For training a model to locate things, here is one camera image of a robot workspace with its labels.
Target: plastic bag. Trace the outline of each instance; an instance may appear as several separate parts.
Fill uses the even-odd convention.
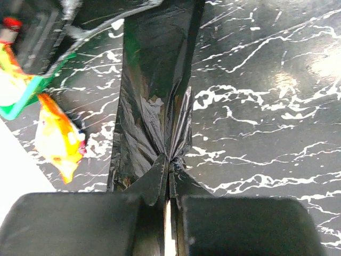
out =
[[[167,180],[169,164],[190,149],[193,97],[188,81],[204,4],[165,0],[125,19],[109,191],[127,189],[150,170]],[[161,157],[166,164],[159,163]],[[145,187],[164,195],[163,180],[151,184],[148,179]],[[152,205],[157,196],[145,200]]]
[[[0,43],[0,106],[16,103],[33,77],[19,67],[11,47]]]
[[[70,183],[86,153],[85,134],[47,94],[39,94],[38,99],[42,108],[35,138],[36,150],[58,168],[64,183]]]

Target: black floor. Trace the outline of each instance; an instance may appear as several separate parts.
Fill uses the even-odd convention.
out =
[[[7,122],[59,190],[105,190],[122,32],[92,38],[52,83],[53,98],[89,137],[72,183],[33,151],[38,103]],[[188,172],[217,196],[298,199],[329,255],[341,254],[340,63],[340,1],[207,1],[190,80]]]

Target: snack packet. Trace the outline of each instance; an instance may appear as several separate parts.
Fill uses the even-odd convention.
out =
[[[58,168],[65,184],[70,183],[74,171],[86,153],[85,134],[46,94],[38,94],[42,108],[35,138],[36,150]]]
[[[33,78],[22,71],[11,47],[0,43],[0,106],[16,103]]]

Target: black plastic bag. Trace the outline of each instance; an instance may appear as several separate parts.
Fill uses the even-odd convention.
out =
[[[125,19],[123,71],[108,190],[125,190],[149,170],[165,192],[169,164],[191,147],[191,61],[205,1],[165,0]],[[145,198],[148,204],[154,196]]]

